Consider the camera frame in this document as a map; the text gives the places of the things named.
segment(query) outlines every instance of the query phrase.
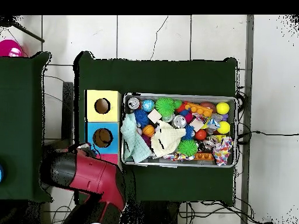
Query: green table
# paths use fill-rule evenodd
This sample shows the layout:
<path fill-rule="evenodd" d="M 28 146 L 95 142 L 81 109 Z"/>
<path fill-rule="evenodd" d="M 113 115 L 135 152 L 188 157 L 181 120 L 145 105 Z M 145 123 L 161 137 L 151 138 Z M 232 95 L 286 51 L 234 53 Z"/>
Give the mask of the green table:
<path fill-rule="evenodd" d="M 81 52 L 75 68 L 75 140 L 84 142 L 84 90 L 235 96 L 237 61 L 128 61 L 93 59 Z M 124 165 L 127 188 L 135 174 L 137 201 L 223 200 L 233 203 L 234 168 Z"/>
<path fill-rule="evenodd" d="M 43 100 L 41 82 L 49 52 L 31 58 L 0 57 L 0 200 L 51 201 L 40 187 Z"/>

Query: green spiky ball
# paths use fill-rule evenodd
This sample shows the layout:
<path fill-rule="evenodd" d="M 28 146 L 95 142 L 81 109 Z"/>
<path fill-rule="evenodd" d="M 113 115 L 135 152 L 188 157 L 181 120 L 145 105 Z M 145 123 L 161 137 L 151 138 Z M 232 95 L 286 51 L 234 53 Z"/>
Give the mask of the green spiky ball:
<path fill-rule="evenodd" d="M 197 153 L 197 146 L 194 140 L 181 141 L 178 146 L 178 151 L 186 156 L 193 156 Z"/>
<path fill-rule="evenodd" d="M 175 100 L 174 105 L 175 105 L 175 109 L 178 109 L 181 105 L 182 105 L 182 101 L 181 100 Z"/>
<path fill-rule="evenodd" d="M 175 104 L 171 98 L 160 98 L 155 103 L 155 108 L 163 117 L 168 117 L 175 112 Z"/>

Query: yellow box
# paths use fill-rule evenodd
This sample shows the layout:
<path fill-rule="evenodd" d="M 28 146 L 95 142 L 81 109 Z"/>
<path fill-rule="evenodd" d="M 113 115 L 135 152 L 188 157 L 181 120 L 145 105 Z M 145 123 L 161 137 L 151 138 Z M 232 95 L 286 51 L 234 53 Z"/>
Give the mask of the yellow box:
<path fill-rule="evenodd" d="M 121 95 L 118 91 L 85 91 L 87 122 L 119 122 L 121 114 Z"/>

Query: gray plastic bin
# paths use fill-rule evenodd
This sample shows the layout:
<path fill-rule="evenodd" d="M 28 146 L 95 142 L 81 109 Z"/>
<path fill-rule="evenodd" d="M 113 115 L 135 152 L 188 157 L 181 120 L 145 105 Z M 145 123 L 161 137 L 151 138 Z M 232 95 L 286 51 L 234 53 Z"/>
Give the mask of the gray plastic bin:
<path fill-rule="evenodd" d="M 150 93 L 126 93 L 123 97 L 123 117 L 127 113 L 131 113 L 127 101 L 131 97 L 136 97 L 138 99 L 146 100 L 152 99 L 156 101 L 161 97 L 170 97 L 174 100 L 181 100 L 181 101 L 189 101 L 192 103 L 201 103 L 201 102 L 212 102 L 217 104 L 219 102 L 226 102 L 230 105 L 230 110 L 228 112 L 228 120 L 227 122 L 231 125 L 231 130 L 227 134 L 232 137 L 234 141 L 234 145 L 231 150 L 231 155 L 228 158 L 227 165 L 218 166 L 215 164 L 214 161 L 206 161 L 206 160 L 184 160 L 184 161 L 171 161 L 169 159 L 157 158 L 157 159 L 145 159 L 140 163 L 135 163 L 133 159 L 130 157 L 127 160 L 124 160 L 124 139 L 121 139 L 121 160 L 124 164 L 131 164 L 131 165 L 139 165 L 139 166 L 163 166 L 163 167 L 178 167 L 178 166 L 188 166 L 188 167 L 218 167 L 218 168 L 228 168 L 232 167 L 236 163 L 237 159 L 237 142 L 235 138 L 237 137 L 237 123 L 238 123 L 238 101 L 234 97 L 225 97 L 225 96 L 196 96 L 196 95 L 180 95 L 180 94 L 150 94 Z"/>

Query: orange lego brick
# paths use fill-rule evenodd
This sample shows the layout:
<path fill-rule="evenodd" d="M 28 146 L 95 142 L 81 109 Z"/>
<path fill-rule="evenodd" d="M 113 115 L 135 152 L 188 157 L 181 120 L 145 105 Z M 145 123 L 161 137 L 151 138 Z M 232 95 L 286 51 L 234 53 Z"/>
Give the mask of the orange lego brick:
<path fill-rule="evenodd" d="M 194 160 L 214 160 L 212 153 L 196 153 Z"/>
<path fill-rule="evenodd" d="M 203 107 L 201 105 L 197 105 L 191 102 L 186 102 L 185 109 L 191 108 L 192 113 L 203 114 L 206 117 L 210 117 L 212 115 L 213 109 Z"/>

